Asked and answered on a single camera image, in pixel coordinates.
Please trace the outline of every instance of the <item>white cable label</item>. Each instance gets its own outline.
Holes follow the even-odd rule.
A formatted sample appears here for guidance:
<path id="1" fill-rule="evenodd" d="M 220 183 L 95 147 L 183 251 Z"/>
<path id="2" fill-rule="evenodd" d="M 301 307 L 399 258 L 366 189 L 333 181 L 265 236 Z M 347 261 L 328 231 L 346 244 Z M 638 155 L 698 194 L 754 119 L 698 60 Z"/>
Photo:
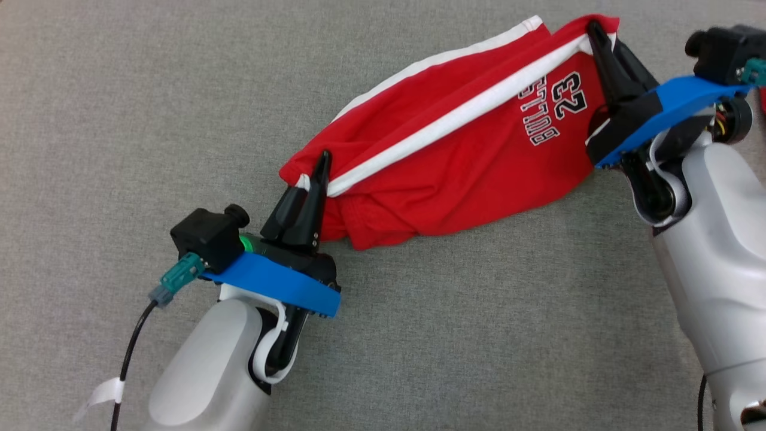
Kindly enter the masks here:
<path id="1" fill-rule="evenodd" d="M 103 382 L 93 390 L 93 393 L 90 395 L 90 399 L 88 399 L 88 401 L 83 404 L 82 407 L 80 407 L 72 420 L 74 422 L 79 422 L 81 419 L 83 419 L 83 417 L 85 417 L 85 413 L 88 411 L 88 409 L 92 406 L 95 406 L 96 404 L 105 403 L 106 401 L 111 400 L 115 400 L 117 403 L 121 403 L 123 401 L 124 389 L 125 382 L 119 381 L 119 377 L 115 377 L 111 380 Z"/>

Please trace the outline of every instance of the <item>teal connector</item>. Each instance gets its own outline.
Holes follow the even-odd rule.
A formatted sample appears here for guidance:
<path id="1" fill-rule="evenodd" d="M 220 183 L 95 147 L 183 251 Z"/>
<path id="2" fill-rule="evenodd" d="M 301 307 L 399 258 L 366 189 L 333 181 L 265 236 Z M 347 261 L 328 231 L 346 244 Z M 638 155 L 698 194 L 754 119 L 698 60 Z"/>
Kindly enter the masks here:
<path id="1" fill-rule="evenodd" d="M 182 287 L 194 281 L 203 272 L 205 263 L 202 258 L 195 253 L 186 253 L 159 279 L 159 286 L 149 294 L 149 299 L 157 301 L 157 307 L 164 308 Z"/>
<path id="2" fill-rule="evenodd" d="M 742 76 L 739 78 L 745 84 L 756 87 L 766 87 L 766 60 L 762 58 L 751 58 L 745 63 L 742 69 Z"/>

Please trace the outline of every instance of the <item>red fabric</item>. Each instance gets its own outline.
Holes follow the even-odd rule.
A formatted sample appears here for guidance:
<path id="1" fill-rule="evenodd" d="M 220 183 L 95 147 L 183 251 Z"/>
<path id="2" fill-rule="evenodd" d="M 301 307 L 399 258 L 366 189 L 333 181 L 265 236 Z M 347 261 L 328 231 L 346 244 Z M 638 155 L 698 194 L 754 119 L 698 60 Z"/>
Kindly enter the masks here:
<path id="1" fill-rule="evenodd" d="M 600 15 L 579 18 L 554 35 L 541 25 L 501 48 L 404 79 L 328 125 L 290 159 L 280 176 L 295 184 L 301 173 L 311 172 L 321 151 L 329 149 L 331 179 L 336 178 L 583 35 L 594 18 L 607 32 L 617 30 L 616 18 Z M 577 113 L 563 110 L 564 116 L 557 119 L 552 88 L 573 72 L 579 73 L 587 107 Z M 570 77 L 563 87 L 574 80 Z M 539 94 L 544 101 L 530 104 Z M 564 90 L 560 95 L 574 99 L 571 94 Z M 584 142 L 589 120 L 603 103 L 592 57 L 577 53 L 531 91 L 328 199 L 322 239 L 349 236 L 357 249 L 393 245 L 414 235 L 469 229 L 555 201 L 592 171 Z M 527 124 L 543 130 L 549 128 L 544 120 L 549 117 L 559 136 L 534 145 L 525 117 Z"/>

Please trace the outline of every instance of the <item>blue bracket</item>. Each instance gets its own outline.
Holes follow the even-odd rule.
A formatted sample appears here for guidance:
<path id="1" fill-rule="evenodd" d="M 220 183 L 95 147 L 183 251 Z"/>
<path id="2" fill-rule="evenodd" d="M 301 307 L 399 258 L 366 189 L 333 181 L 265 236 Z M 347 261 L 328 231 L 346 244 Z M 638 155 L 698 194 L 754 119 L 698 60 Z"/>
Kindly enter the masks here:
<path id="1" fill-rule="evenodd" d="M 340 293 L 313 278 L 272 262 L 262 255 L 245 252 L 220 274 L 205 272 L 203 278 L 252 291 L 285 304 L 335 317 Z"/>
<path id="2" fill-rule="evenodd" d="M 622 153 L 630 152 L 644 145 L 646 141 L 654 138 L 660 132 L 681 123 L 706 107 L 712 106 L 722 97 L 747 94 L 751 88 L 752 86 L 749 84 L 733 86 L 716 84 L 696 76 L 676 77 L 667 81 L 647 93 L 656 92 L 662 104 L 662 112 L 639 127 L 620 146 L 603 158 L 596 167 L 603 168 L 617 164 Z"/>

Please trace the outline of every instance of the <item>white trim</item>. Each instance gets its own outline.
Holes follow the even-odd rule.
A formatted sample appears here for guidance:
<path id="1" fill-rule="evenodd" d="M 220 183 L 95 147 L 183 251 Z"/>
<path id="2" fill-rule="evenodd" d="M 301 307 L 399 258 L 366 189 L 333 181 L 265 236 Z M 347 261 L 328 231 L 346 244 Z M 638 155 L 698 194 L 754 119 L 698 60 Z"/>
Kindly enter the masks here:
<path id="1" fill-rule="evenodd" d="M 542 25 L 542 19 L 540 19 L 539 16 L 535 15 L 529 19 L 524 20 L 521 24 L 515 26 L 514 28 L 511 28 L 510 30 L 495 36 L 494 38 L 489 38 L 485 41 L 481 41 L 479 43 L 473 44 L 466 48 L 455 49 L 452 51 L 446 51 L 436 55 L 432 55 L 428 58 L 425 58 L 424 60 L 420 60 L 418 62 L 410 64 L 399 73 L 391 76 L 389 79 L 376 85 L 372 90 L 354 98 L 354 100 L 352 100 L 349 104 L 347 104 L 343 109 L 340 110 L 338 115 L 336 115 L 336 117 L 333 118 L 332 121 L 338 120 L 343 114 L 363 104 L 367 100 L 372 99 L 373 97 L 377 96 L 378 94 L 382 93 L 388 88 L 393 87 L 394 85 L 398 84 L 405 78 L 417 75 L 420 72 L 428 69 L 429 67 L 435 66 L 437 64 L 444 64 L 444 63 L 447 63 L 448 61 L 455 60 L 456 58 L 466 57 L 467 55 L 477 54 L 480 52 L 490 51 L 492 49 L 500 48 L 504 45 L 507 45 L 515 41 L 516 39 L 521 38 L 522 36 L 526 35 L 530 31 L 537 30 L 537 28 L 540 27 L 540 25 Z"/>
<path id="2" fill-rule="evenodd" d="M 609 34 L 609 37 L 615 38 L 617 35 L 612 33 Z M 572 55 L 582 51 L 587 42 L 588 35 L 581 35 L 572 39 L 567 44 L 547 53 L 484 92 L 477 94 L 473 99 L 468 100 L 433 123 L 365 160 L 331 181 L 327 188 L 327 196 L 336 197 L 343 194 L 356 183 L 374 175 L 386 166 L 422 150 L 447 134 L 511 100 L 540 77 L 547 75 Z"/>

